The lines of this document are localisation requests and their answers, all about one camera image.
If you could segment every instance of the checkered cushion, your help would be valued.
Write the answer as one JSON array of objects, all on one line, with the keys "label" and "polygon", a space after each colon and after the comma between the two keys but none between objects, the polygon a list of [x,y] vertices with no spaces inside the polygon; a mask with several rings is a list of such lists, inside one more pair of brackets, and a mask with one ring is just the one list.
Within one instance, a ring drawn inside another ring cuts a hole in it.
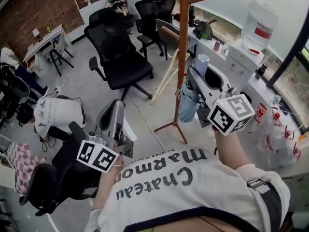
[{"label": "checkered cushion", "polygon": [[45,158],[32,155],[28,144],[15,143],[9,146],[7,157],[16,171],[16,191],[25,194],[34,168],[44,163]]}]

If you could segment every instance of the wire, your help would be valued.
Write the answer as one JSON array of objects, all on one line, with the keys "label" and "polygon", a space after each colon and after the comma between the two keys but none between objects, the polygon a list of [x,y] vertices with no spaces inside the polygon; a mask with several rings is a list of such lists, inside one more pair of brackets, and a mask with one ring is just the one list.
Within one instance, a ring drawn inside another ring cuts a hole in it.
[{"label": "wire", "polygon": [[136,105],[137,109],[139,110],[140,115],[141,115],[141,116],[144,118],[144,120],[146,121],[147,126],[148,126],[149,130],[151,131],[151,134],[152,134],[152,135],[155,137],[155,139],[159,142],[159,144],[160,144],[161,147],[164,149],[164,151],[167,152],[167,150],[163,147],[163,145],[162,145],[162,143],[160,142],[160,140],[155,136],[153,130],[150,128],[149,123],[148,123],[148,120],[147,120],[147,119],[145,118],[145,116],[141,113],[141,110],[140,110],[139,106],[136,104],[136,102],[134,101],[134,99],[133,99],[133,97],[132,97],[132,95],[131,95],[130,90],[129,90],[129,94],[130,94],[130,97],[131,97],[133,103]]},{"label": "wire", "polygon": [[74,86],[75,88],[79,88],[80,86],[82,86],[87,80],[88,80],[88,78],[92,75],[92,74],[94,74],[95,73],[95,71],[92,71],[92,72],[90,72],[89,73],[89,75],[88,76],[84,76],[83,78],[82,78],[82,80],[85,78],[85,80],[81,80],[81,83],[80,84],[78,84],[78,85],[73,85],[73,74],[72,73],[69,73],[69,74],[67,74],[67,76],[64,78],[64,80],[63,80],[63,84],[60,86],[60,88],[61,89],[63,89],[64,87],[65,87],[65,84],[66,84],[66,79],[67,79],[67,77],[69,77],[69,76],[71,76],[71,86]]},{"label": "wire", "polygon": [[207,220],[205,220],[204,218],[198,216],[200,219],[202,219],[203,221],[209,223],[211,226],[215,227],[217,230],[220,230],[221,232],[225,232],[224,230],[219,229],[217,226],[213,225],[212,223],[208,222]]},{"label": "wire", "polygon": [[[288,114],[294,114],[294,113],[291,113],[291,112],[288,112],[288,111],[285,111],[285,110],[280,110],[280,109],[277,109],[277,108],[276,108],[276,110],[282,111],[282,112],[285,112],[285,113],[288,113]],[[300,117],[307,117],[307,118],[309,118],[309,116],[306,116],[306,115],[299,115],[299,114],[294,114],[294,115],[297,115],[297,116],[300,116]]]},{"label": "wire", "polygon": [[55,91],[56,91],[56,88],[54,89],[54,91],[53,91],[53,92],[51,92],[51,93],[47,94],[46,96],[53,94]]},{"label": "wire", "polygon": [[298,129],[300,129],[304,124],[301,124],[297,129],[293,130],[293,131],[296,131]]},{"label": "wire", "polygon": [[80,99],[81,103],[82,103],[82,107],[84,107],[84,103],[83,103],[83,101],[82,101],[82,99],[80,97],[77,97],[77,98],[74,98],[74,99],[71,99],[71,100],[73,101],[73,100],[76,100],[76,99]]},{"label": "wire", "polygon": [[[49,143],[47,143],[47,145],[48,145],[50,148],[53,148],[53,147],[55,147],[56,142],[57,142],[57,139],[55,138],[55,143],[54,143],[53,146],[50,146]],[[47,148],[47,145],[46,145],[46,142],[42,141],[42,151],[43,151],[44,153],[47,152],[47,149],[48,149],[48,148]]]},{"label": "wire", "polygon": [[152,89],[158,89],[158,87],[154,87],[154,88],[146,88],[148,90],[152,90]]}]

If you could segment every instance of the blue cup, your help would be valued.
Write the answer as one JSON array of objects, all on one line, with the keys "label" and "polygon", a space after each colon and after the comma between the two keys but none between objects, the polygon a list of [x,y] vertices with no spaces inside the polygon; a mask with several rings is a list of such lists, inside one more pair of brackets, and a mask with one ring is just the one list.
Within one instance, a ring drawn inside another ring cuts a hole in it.
[{"label": "blue cup", "polygon": [[205,54],[199,54],[193,60],[192,67],[194,67],[198,71],[201,77],[204,77],[208,67],[208,63],[209,57]]}]

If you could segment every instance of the brick wall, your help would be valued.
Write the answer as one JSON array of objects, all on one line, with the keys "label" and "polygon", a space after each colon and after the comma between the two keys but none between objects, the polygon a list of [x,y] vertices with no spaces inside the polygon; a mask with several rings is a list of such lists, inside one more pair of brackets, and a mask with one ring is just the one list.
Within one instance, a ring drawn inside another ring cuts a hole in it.
[{"label": "brick wall", "polygon": [[66,33],[83,24],[74,0],[10,0],[0,10],[0,44],[7,42],[22,61],[28,46],[37,40],[32,30],[44,36],[46,26],[51,29],[63,24]]}]

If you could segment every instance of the wooden coat stand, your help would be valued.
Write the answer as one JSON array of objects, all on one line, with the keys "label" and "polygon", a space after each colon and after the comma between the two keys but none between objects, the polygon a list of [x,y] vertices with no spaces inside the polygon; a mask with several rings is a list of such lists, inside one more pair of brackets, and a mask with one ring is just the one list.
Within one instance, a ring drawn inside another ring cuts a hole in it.
[{"label": "wooden coat stand", "polygon": [[[186,52],[187,52],[187,37],[188,37],[188,22],[189,22],[189,7],[190,4],[195,2],[200,2],[204,0],[180,0],[180,33],[179,33],[179,63],[178,63],[178,80],[177,87],[180,87],[183,84],[184,78],[184,68],[185,68],[185,60],[186,60]],[[155,129],[159,131],[168,126],[177,127],[180,135],[182,136],[184,142],[187,144],[187,140],[178,125],[178,108],[180,105],[180,100],[178,96],[176,96],[176,105],[175,105],[175,115],[172,122]]]}]

